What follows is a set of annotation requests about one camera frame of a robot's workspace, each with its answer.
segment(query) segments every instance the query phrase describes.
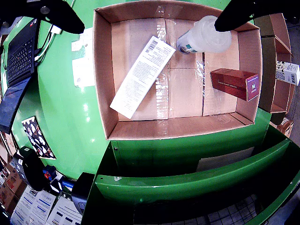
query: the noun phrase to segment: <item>floor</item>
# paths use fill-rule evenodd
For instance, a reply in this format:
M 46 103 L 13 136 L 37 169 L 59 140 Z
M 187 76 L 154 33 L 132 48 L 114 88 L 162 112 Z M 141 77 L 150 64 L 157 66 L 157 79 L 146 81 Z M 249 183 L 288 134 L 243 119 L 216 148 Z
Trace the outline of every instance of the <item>floor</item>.
M 300 23 L 293 25 L 286 24 L 290 36 L 291 49 L 292 49 L 292 63 L 300 65 Z M 300 146 L 300 103 L 299 101 L 299 86 L 295 88 L 292 104 L 287 118 L 294 121 L 290 139 Z

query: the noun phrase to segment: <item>green workstation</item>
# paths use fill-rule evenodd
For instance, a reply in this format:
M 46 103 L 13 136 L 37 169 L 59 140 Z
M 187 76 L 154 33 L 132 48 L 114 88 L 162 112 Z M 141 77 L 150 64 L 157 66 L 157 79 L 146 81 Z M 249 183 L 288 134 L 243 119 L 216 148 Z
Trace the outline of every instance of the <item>green workstation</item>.
M 88 29 L 93 25 L 93 9 L 123 2 L 76 0 L 73 10 Z M 229 1 L 192 2 L 224 9 Z M 4 42 L 6 49 L 14 35 L 30 20 L 24 17 L 11 31 Z M 41 22 L 39 47 L 49 28 L 49 23 Z M 254 125 L 214 134 L 164 140 L 106 140 L 95 86 L 79 88 L 74 85 L 71 43 L 78 39 L 79 35 L 64 31 L 55 36 L 38 66 L 38 78 L 31 83 L 21 102 L 12 132 L 19 147 L 32 148 L 21 121 L 36 116 L 56 156 L 56 160 L 43 159 L 44 164 L 54 165 L 71 179 L 78 179 L 82 172 L 96 174 L 82 224 L 91 224 L 95 217 L 105 221 L 112 210 L 118 211 L 120 221 L 121 217 L 124 221 L 132 221 L 134 211 L 135 223 L 174 222 L 201 216 L 201 212 L 193 211 L 186 200 L 197 205 L 199 198 L 202 203 L 221 199 L 218 207 L 222 209 L 252 194 L 261 200 L 261 208 L 247 224 L 260 224 L 291 196 L 300 179 L 296 160 L 300 151 L 269 126 L 271 114 L 262 109 L 257 110 Z M 2 81 L 6 60 L 2 55 Z M 195 172 L 201 158 L 251 147 L 254 147 L 251 157 Z M 169 204 L 169 207 L 170 204 L 181 205 L 178 208 L 186 212 L 185 218 L 176 211 L 170 216 L 172 213 L 166 207 L 164 218 L 153 216 L 157 210 L 162 210 L 155 202 Z M 200 208 L 202 213 L 219 210 L 203 204 Z

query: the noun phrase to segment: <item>laptop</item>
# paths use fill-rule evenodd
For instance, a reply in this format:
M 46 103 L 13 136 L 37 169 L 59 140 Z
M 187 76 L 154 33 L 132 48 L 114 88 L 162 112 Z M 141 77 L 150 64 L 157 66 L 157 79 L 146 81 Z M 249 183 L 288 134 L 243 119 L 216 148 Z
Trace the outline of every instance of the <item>laptop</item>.
M 38 46 L 40 21 L 31 20 L 9 43 L 7 53 L 7 85 L 0 104 L 0 131 L 10 134 L 16 112 L 28 84 L 37 73 L 34 51 Z

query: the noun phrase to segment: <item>white box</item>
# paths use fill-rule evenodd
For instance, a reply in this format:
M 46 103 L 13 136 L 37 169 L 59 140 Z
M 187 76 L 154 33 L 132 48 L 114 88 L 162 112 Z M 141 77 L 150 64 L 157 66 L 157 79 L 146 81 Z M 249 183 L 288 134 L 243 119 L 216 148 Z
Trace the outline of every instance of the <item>white box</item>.
M 298 86 L 300 80 L 299 65 L 276 61 L 276 79 Z

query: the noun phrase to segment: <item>red product box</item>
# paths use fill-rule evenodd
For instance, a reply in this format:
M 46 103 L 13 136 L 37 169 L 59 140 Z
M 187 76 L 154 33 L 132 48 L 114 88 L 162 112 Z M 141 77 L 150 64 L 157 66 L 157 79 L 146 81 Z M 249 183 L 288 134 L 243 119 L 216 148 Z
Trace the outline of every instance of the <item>red product box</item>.
M 259 94 L 258 74 L 222 68 L 212 71 L 210 75 L 213 88 L 247 102 Z

